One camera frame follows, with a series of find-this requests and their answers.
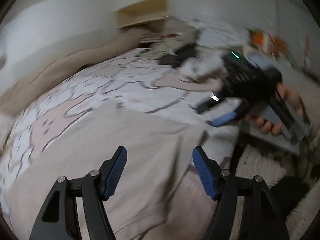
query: ribbed blue pad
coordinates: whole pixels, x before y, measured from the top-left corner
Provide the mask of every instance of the ribbed blue pad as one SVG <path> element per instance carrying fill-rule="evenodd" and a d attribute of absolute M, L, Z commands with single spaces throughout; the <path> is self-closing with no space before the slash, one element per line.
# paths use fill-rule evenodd
<path fill-rule="evenodd" d="M 214 199 L 215 195 L 217 194 L 217 192 L 214 189 L 214 179 L 210 171 L 208 170 L 203 158 L 201 157 L 199 151 L 196 148 L 193 149 L 192 159 L 198 171 L 205 193 L 209 195 L 211 199 Z"/>
<path fill-rule="evenodd" d="M 225 125 L 228 122 L 234 120 L 236 117 L 237 117 L 237 114 L 235 112 L 230 112 L 230 113 L 227 113 L 223 116 L 220 116 L 217 119 L 212 120 L 211 123 L 212 123 L 212 126 L 219 127 L 219 126 Z"/>
<path fill-rule="evenodd" d="M 106 190 L 103 195 L 107 197 L 107 199 L 115 193 L 126 162 L 127 150 L 123 148 L 106 179 Z"/>

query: green light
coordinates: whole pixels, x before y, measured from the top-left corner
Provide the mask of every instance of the green light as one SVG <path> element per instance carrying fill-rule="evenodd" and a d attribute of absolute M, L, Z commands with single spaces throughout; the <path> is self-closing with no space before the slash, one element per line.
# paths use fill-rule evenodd
<path fill-rule="evenodd" d="M 232 53 L 233 55 L 235 55 L 236 56 L 236 58 L 239 58 L 234 52 Z"/>

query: gray cloth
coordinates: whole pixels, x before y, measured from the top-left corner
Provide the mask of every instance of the gray cloth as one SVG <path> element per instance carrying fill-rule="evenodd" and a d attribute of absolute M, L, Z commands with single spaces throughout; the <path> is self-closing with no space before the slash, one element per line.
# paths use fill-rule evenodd
<path fill-rule="evenodd" d="M 5 193 L 12 226 L 29 239 L 36 216 L 57 177 L 83 177 L 125 146 L 128 161 L 115 195 L 104 206 L 117 239 L 132 239 L 165 221 L 168 198 L 191 161 L 203 129 L 108 101 L 52 143 Z M 85 232 L 82 205 L 79 223 Z"/>

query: patterned bedsheet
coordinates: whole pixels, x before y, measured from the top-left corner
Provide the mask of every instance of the patterned bedsheet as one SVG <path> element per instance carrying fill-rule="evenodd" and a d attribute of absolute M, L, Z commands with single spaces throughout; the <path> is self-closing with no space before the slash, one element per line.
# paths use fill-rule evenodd
<path fill-rule="evenodd" d="M 19 114 L 0 158 L 0 202 L 9 223 L 4 191 L 64 131 L 109 99 L 117 98 L 119 107 L 125 105 L 204 127 L 209 134 L 204 145 L 206 153 L 218 163 L 229 161 L 237 139 L 237 127 L 214 128 L 206 125 L 205 121 L 231 111 L 238 102 L 229 101 L 204 116 L 196 114 L 193 106 L 217 89 L 220 81 L 185 82 L 177 70 L 159 65 L 155 60 L 140 59 L 143 50 L 131 50 L 78 72 Z M 225 144 L 219 146 L 217 137 Z"/>

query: human hand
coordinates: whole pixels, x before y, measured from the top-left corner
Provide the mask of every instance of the human hand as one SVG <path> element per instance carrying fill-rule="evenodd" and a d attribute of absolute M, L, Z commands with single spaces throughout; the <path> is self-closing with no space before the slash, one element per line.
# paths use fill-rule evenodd
<path fill-rule="evenodd" d="M 296 110 L 297 115 L 303 116 L 303 105 L 298 92 L 294 91 L 289 86 L 280 83 L 277 85 L 277 89 L 281 98 L 283 100 L 288 100 L 292 104 L 293 108 Z M 246 119 L 248 121 L 255 122 L 257 128 L 259 128 L 261 133 L 263 134 L 268 134 L 271 132 L 272 135 L 277 136 L 282 132 L 281 124 L 272 124 L 261 116 L 256 117 L 252 114 L 247 114 Z"/>

